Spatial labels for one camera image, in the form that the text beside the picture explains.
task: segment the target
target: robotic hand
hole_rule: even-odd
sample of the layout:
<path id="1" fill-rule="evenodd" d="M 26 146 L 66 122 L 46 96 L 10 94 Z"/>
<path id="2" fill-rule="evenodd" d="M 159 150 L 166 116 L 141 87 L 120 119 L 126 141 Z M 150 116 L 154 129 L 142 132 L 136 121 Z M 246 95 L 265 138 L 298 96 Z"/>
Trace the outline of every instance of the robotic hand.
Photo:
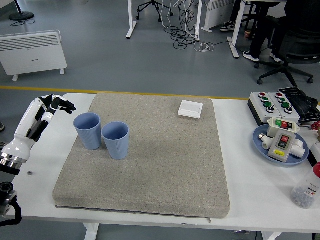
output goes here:
<path id="1" fill-rule="evenodd" d="M 30 157 L 31 148 L 38 142 L 57 110 L 72 114 L 76 108 L 67 99 L 54 94 L 37 97 L 31 102 L 14 133 L 13 141 L 2 149 L 0 171 L 19 174 L 20 167 Z M 15 220 L 0 222 L 0 227 L 18 224 L 22 219 L 13 184 L 3 182 L 0 184 L 0 215 L 5 215 L 11 206 L 15 209 Z"/>
<path id="2" fill-rule="evenodd" d="M 14 140 L 2 149 L 0 171 L 18 175 L 20 167 L 30 157 L 30 150 L 51 122 L 57 110 L 68 114 L 75 105 L 59 95 L 37 97 L 23 115 L 14 134 Z"/>

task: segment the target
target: desk leg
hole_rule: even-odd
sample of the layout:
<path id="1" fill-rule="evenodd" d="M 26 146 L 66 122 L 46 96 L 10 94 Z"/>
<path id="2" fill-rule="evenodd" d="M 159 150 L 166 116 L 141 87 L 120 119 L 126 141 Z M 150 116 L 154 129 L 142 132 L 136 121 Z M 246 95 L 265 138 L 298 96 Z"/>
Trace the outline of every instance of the desk leg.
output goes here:
<path id="1" fill-rule="evenodd" d="M 200 20 L 201 20 L 201 11 L 202 11 L 202 0 L 199 0 L 199 5 L 198 5 L 198 16 L 196 18 L 196 24 L 194 26 L 195 28 L 195 35 L 198 36 L 196 41 L 200 42 L 200 33 L 199 33 L 199 28 L 200 28 Z"/>
<path id="2" fill-rule="evenodd" d="M 262 238 L 263 240 L 275 240 L 277 237 L 280 236 L 280 234 L 282 234 L 281 231 L 262 231 Z"/>
<path id="3" fill-rule="evenodd" d="M 132 0 L 128 0 L 128 12 L 129 12 L 129 26 L 130 26 L 130 29 L 129 29 L 129 32 L 126 35 L 125 38 L 130 39 L 131 35 L 134 32 L 134 29 L 135 29 L 135 27 L 137 25 L 137 21 L 133 21 L 133 18 L 132 18 Z"/>
<path id="4" fill-rule="evenodd" d="M 245 6 L 246 6 L 246 2 L 242 0 L 241 4 L 240 4 L 240 10 L 239 10 L 238 16 L 236 17 L 233 36 L 232 36 L 232 38 L 229 37 L 229 36 L 226 38 L 228 40 L 228 42 L 229 42 L 233 57 L 235 59 L 239 58 L 239 54 L 238 54 L 237 49 L 236 49 L 235 46 L 236 46 L 237 38 L 238 38 L 238 35 L 239 35 L 239 30 L 240 30 L 240 26 L 241 26 L 242 17 L 243 17 L 244 12 L 245 12 Z"/>
<path id="5" fill-rule="evenodd" d="M 99 224 L 98 223 L 83 223 L 86 228 L 84 240 L 96 240 Z"/>

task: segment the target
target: sneaker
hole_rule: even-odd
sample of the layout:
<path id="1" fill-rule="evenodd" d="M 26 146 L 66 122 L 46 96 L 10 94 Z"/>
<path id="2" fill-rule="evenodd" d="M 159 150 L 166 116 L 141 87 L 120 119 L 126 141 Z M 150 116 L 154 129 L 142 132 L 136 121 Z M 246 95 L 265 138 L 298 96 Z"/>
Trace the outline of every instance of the sneaker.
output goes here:
<path id="1" fill-rule="evenodd" d="M 254 58 L 253 56 L 251 56 L 249 51 L 244 51 L 242 55 L 244 58 L 249 59 L 252 62 L 259 62 L 260 61 L 260 58 Z"/>
<path id="2" fill-rule="evenodd" d="M 2 122 L 0 122 L 0 132 L 2 132 L 5 129 L 5 125 L 3 125 Z"/>
<path id="3" fill-rule="evenodd" d="M 229 32 L 235 30 L 236 23 L 234 21 L 225 22 L 223 27 L 220 28 L 221 32 Z"/>
<path id="4" fill-rule="evenodd" d="M 273 53 L 270 53 L 270 57 L 273 58 L 273 60 L 276 62 L 276 63 L 280 63 L 281 62 L 281 59 L 276 57 L 276 55 L 274 55 Z"/>

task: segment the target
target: blue cup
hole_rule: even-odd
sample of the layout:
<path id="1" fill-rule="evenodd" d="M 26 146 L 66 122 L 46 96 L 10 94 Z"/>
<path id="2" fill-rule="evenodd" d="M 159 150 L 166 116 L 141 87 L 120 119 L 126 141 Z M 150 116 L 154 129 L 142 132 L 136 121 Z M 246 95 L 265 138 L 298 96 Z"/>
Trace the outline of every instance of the blue cup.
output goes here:
<path id="1" fill-rule="evenodd" d="M 109 122 L 102 128 L 102 137 L 113 159 L 121 160 L 128 155 L 129 131 L 129 126 L 122 121 Z"/>
<path id="2" fill-rule="evenodd" d="M 98 149 L 101 145 L 101 120 L 93 113 L 80 114 L 73 121 L 84 147 L 88 150 Z"/>

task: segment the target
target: white radiator heater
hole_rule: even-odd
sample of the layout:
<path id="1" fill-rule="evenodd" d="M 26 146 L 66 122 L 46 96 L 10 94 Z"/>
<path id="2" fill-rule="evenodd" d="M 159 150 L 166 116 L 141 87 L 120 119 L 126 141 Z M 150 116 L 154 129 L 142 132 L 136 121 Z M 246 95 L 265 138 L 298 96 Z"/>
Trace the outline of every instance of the white radiator heater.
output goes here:
<path id="1" fill-rule="evenodd" d="M 0 36 L 0 62 L 13 81 L 19 74 L 60 69 L 65 74 L 66 58 L 59 30 Z"/>
<path id="2" fill-rule="evenodd" d="M 225 22 L 229 22 L 235 0 L 211 0 L 208 4 L 205 23 L 202 30 L 212 33 L 210 30 Z"/>

